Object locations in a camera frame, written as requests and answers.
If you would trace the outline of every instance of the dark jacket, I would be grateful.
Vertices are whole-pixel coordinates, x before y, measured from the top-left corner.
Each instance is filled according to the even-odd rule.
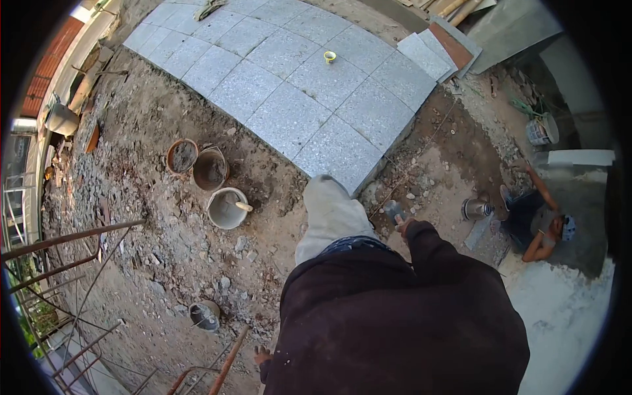
[[[297,266],[281,294],[265,394],[515,394],[525,325],[498,272],[428,222],[408,226],[413,268],[358,249]]]

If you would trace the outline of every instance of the paint bucket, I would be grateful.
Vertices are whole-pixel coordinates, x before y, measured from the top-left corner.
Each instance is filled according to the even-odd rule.
[[[217,332],[219,329],[219,306],[210,300],[193,302],[189,306],[189,318],[193,326],[209,332]]]
[[[545,112],[542,117],[527,122],[526,136],[532,145],[556,144],[559,141],[559,131],[553,116]]]
[[[210,223],[220,229],[237,228],[246,219],[248,212],[237,207],[236,202],[248,204],[246,195],[239,189],[222,188],[215,191],[206,206]]]
[[[215,191],[228,179],[226,158],[217,147],[202,150],[193,164],[193,180],[205,191]]]
[[[183,144],[193,144],[193,147],[195,149],[195,152],[190,154],[190,157],[191,157],[190,163],[188,163],[187,161],[186,163],[182,164],[179,162],[178,158],[174,158],[174,156],[177,156],[178,154],[176,152],[176,149],[178,149],[178,147],[180,147]],[[189,140],[188,138],[181,138],[180,140],[177,140],[176,142],[171,144],[171,146],[167,150],[167,168],[173,174],[178,174],[178,175],[185,174],[187,171],[191,169],[191,167],[193,167],[193,164],[195,163],[199,153],[200,153],[200,149],[198,148],[197,144],[193,140]]]

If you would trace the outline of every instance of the gray pants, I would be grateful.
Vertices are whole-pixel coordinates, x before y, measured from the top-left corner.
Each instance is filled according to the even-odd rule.
[[[359,201],[333,177],[321,174],[310,180],[303,191],[309,228],[296,246],[296,265],[320,254],[333,241],[347,236],[378,239]]]

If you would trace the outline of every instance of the tiled paving area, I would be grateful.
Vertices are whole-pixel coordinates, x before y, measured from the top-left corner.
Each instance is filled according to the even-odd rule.
[[[229,0],[194,21],[204,2],[166,0],[125,46],[310,176],[331,174],[350,193],[435,87],[395,48],[307,3]],[[325,63],[325,51],[337,54],[332,64]]]

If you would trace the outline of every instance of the dirt ground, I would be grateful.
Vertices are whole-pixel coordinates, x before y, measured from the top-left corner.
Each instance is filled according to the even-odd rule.
[[[186,367],[207,365],[249,324],[253,329],[222,393],[255,394],[260,383],[252,348],[274,346],[280,292],[294,267],[299,225],[307,219],[301,193],[308,178],[233,118],[120,45],[159,3],[123,1],[118,26],[104,44],[115,50],[107,69],[128,70],[129,75],[103,76],[95,86],[94,108],[83,116],[73,150],[62,155],[63,184],[46,185],[44,232],[49,238],[96,226],[96,213],[105,201],[110,223],[146,218],[118,250],[115,243],[123,231],[102,239],[104,256],[112,253],[112,259],[82,317],[104,326],[119,319],[125,323],[99,343],[104,357],[145,374],[159,368],[146,393],[162,394]],[[310,3],[352,20],[391,45],[408,35],[356,1]],[[502,216],[499,186],[525,185],[524,177],[508,170],[508,163],[525,154],[511,135],[524,131],[526,121],[511,107],[489,104],[495,99],[489,96],[486,78],[468,80],[481,97],[466,88],[452,95],[437,87],[417,112],[410,134],[387,153],[386,167],[358,197],[376,232],[407,259],[410,254],[401,237],[380,213],[391,198],[417,219],[432,222],[462,253],[497,265],[499,252],[506,249],[503,236],[489,232],[474,251],[463,244],[473,225],[461,218],[464,199],[487,191]],[[100,128],[99,144],[85,154],[95,125]],[[166,169],[166,151],[179,138],[222,150],[230,171],[225,186],[242,190],[254,206],[242,226],[230,231],[212,227],[205,214],[210,193],[199,189],[189,174],[175,176]],[[415,198],[408,199],[409,193]],[[85,257],[95,244],[69,243],[58,252],[48,251],[48,258],[57,267]],[[87,275],[76,289],[64,291],[71,311],[76,311],[98,267],[95,261],[56,278],[61,282]],[[217,335],[191,327],[185,317],[186,307],[197,299],[220,306]],[[81,330],[88,340],[99,335],[87,325]],[[130,389],[143,379],[111,363],[108,367]],[[211,376],[193,393],[205,393]]]

